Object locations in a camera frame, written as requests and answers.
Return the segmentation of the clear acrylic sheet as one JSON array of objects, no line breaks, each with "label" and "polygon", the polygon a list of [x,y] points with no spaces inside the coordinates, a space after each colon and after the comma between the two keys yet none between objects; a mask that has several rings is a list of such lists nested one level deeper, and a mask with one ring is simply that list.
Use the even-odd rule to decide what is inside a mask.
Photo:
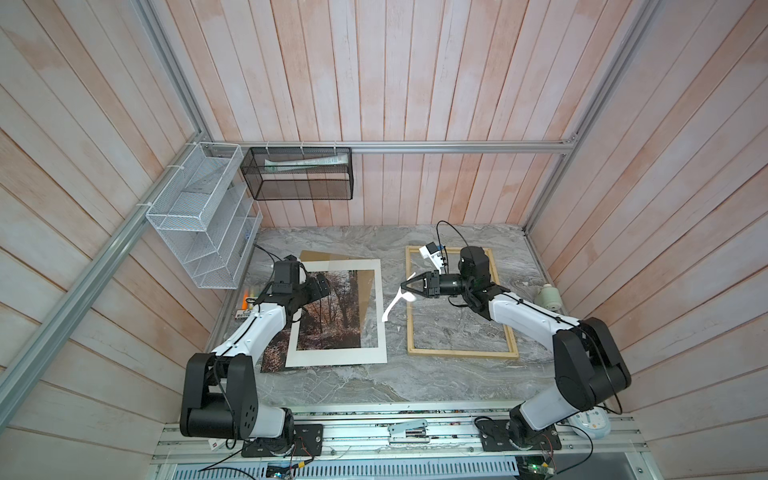
[{"label": "clear acrylic sheet", "polygon": [[385,308],[385,310],[384,310],[384,312],[383,312],[383,315],[382,315],[382,321],[383,321],[383,322],[388,322],[388,321],[389,321],[389,315],[390,315],[390,313],[391,313],[391,311],[392,311],[393,307],[394,307],[394,306],[395,306],[395,305],[396,305],[396,304],[397,304],[399,301],[401,301],[401,300],[403,300],[403,301],[405,301],[405,302],[408,302],[408,303],[412,303],[412,302],[414,302],[414,301],[416,300],[416,295],[415,295],[415,294],[413,294],[413,293],[411,293],[411,292],[408,292],[408,291],[404,291],[404,290],[403,290],[403,288],[402,288],[402,287],[400,287],[400,288],[398,289],[398,291],[397,291],[397,294],[395,295],[395,297],[394,297],[394,298],[392,299],[392,301],[391,301],[391,302],[390,302],[390,303],[387,305],[387,307]]}]

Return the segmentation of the light wooden picture frame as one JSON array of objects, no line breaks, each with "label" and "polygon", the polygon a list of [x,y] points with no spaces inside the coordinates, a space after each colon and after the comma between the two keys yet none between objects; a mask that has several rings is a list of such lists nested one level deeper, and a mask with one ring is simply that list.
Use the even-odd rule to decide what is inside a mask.
[{"label": "light wooden picture frame", "polygon": [[[412,274],[412,261],[411,255],[418,253],[420,247],[409,245],[405,247],[405,266],[406,274]],[[491,278],[495,281],[499,280],[498,271],[495,265],[495,258],[490,248],[483,249],[490,260],[490,272]],[[452,358],[483,358],[483,359],[499,359],[499,360],[519,360],[520,354],[517,347],[516,337],[512,329],[508,326],[503,327],[505,341],[507,345],[506,352],[498,351],[472,351],[472,350],[441,350],[441,349],[422,349],[415,346],[414,336],[414,319],[413,319],[413,307],[412,304],[408,304],[406,307],[406,338],[407,338],[407,352],[413,356],[430,356],[430,357],[452,357]]]}]

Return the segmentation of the white picture mat board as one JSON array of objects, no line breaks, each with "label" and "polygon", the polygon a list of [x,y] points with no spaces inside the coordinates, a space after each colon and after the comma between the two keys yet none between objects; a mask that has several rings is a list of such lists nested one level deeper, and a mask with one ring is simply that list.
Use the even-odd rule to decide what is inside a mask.
[{"label": "white picture mat board", "polygon": [[285,366],[348,366],[387,362],[381,261],[310,261],[330,295],[313,302],[291,326]]}]

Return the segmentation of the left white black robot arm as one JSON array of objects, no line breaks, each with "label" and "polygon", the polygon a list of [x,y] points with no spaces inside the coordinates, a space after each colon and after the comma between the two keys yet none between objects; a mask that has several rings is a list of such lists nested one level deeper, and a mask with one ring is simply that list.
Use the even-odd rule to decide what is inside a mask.
[{"label": "left white black robot arm", "polygon": [[265,441],[284,451],[295,442],[293,413],[258,399],[255,366],[272,339],[302,309],[330,295],[325,275],[293,256],[276,262],[246,320],[213,351],[196,353],[185,372],[179,428],[185,437]]}]

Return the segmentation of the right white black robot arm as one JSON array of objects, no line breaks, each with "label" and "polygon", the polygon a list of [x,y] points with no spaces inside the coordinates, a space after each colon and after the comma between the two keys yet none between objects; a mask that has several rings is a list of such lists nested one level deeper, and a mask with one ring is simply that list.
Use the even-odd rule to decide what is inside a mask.
[{"label": "right white black robot arm", "polygon": [[509,412],[509,441],[521,450],[554,424],[616,396],[631,374],[609,327],[600,319],[560,316],[513,294],[492,279],[490,259],[476,246],[460,250],[458,271],[445,266],[403,281],[396,298],[460,297],[479,316],[509,326],[546,347],[554,358],[554,385]]}]

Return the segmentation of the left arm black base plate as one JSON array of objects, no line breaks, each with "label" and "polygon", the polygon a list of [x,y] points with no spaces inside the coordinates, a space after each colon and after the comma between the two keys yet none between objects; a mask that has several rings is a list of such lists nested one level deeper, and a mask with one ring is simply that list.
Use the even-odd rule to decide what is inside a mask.
[{"label": "left arm black base plate", "polygon": [[324,426],[322,424],[299,424],[288,426],[284,435],[278,438],[259,438],[245,445],[241,451],[244,458],[271,458],[294,456],[317,457],[321,455]]}]

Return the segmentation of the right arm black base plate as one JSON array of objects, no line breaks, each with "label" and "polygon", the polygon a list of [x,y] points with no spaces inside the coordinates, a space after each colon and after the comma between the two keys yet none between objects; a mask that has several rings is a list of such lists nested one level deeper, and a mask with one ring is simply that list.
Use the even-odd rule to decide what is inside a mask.
[{"label": "right arm black base plate", "polygon": [[513,419],[495,420],[479,416],[473,420],[478,430],[484,452],[505,451],[557,451],[562,443],[554,426],[541,431],[533,431],[525,424]]}]

